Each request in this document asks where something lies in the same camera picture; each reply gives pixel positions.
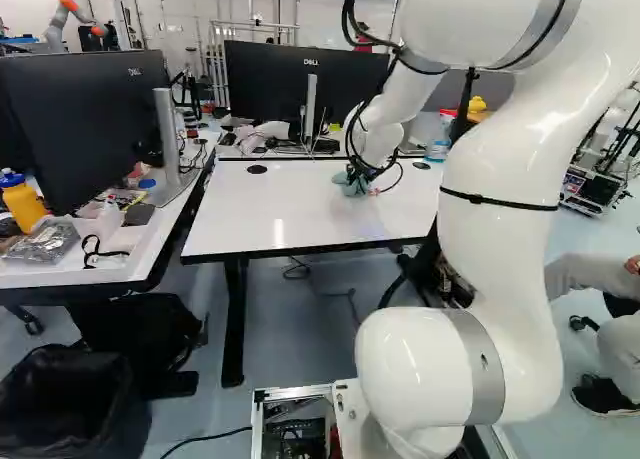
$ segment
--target gray ring band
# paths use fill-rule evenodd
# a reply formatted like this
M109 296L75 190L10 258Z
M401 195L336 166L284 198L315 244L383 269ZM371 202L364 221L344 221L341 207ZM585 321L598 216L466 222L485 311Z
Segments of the gray ring band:
M493 424L504 410L506 387L502 362L491 337L474 316L462 309L442 309L464 343L471 366L473 403L466 425Z
M66 21L61 21L60 19L57 19L55 17L51 19L51 21L49 21L50 26L57 27L59 29L64 29L65 24L66 24Z
M412 71L420 74L438 75L449 70L449 66L441 62L433 62L418 56L408 47L403 47L398 54L398 60Z
M547 57L562 41L573 24L582 0L564 0L563 4L561 2L562 0L540 0L536 13L520 40L504 57L487 69L524 69ZM560 6L562 9L555 18L555 23L550 30L547 30L558 14ZM545 32L546 36L536 45Z

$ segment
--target yellow bottle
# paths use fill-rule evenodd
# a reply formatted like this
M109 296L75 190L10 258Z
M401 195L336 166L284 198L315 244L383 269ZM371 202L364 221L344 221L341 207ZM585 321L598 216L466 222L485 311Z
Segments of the yellow bottle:
M36 191L25 182L23 174L15 174L11 169L3 169L2 173L2 199L13 214L18 227L25 234L29 234L33 226L48 212L38 199Z

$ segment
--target white desk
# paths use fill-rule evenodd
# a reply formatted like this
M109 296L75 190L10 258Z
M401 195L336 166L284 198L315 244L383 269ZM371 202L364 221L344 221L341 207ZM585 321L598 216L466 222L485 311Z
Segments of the white desk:
M210 139L209 152L213 150L217 133L212 133ZM189 157L193 151L185 152ZM156 209L147 225L121 227L101 246L105 251L130 251L125 260L101 260L96 269L84 269L84 252L79 242L55 265L0 260L0 290L146 280L197 182L194 180L172 202Z
M322 137L322 139L335 139L340 142L340 150L334 154L315 154L317 159L344 159L346 154L344 152L344 131L332 132L328 136ZM258 159L308 159L311 160L309 155L304 152L278 152L277 150L269 150L266 153L251 153L244 154L238 147L234 146L216 146L216 153L218 157L223 161L255 161ZM404 154L400 152L399 157L411 157L421 158L424 153L417 154Z
M184 264L224 261L229 293L222 386L242 383L246 276L249 260L422 242L437 212L442 165L429 171L401 159L402 181L389 192L344 197L331 182L345 160L220 161L182 250ZM378 178L380 189L398 177Z

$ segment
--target blue bottle cap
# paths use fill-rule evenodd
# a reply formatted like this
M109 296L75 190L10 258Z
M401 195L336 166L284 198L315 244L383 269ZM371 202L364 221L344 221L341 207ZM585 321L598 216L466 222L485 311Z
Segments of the blue bottle cap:
M138 187L140 189L151 189L155 185L156 185L156 180L155 179L142 179L138 183Z
M0 177L0 187L5 189L7 187L17 186L25 181L24 174L16 174L14 172L7 172Z

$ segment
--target plastic bag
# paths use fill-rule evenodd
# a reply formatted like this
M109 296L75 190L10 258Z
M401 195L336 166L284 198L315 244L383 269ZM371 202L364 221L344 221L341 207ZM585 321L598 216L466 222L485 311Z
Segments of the plastic bag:
M134 459L151 425L127 360L49 345L0 383L0 456Z
M47 218L31 235L11 246L4 257L55 264L79 239L70 221Z

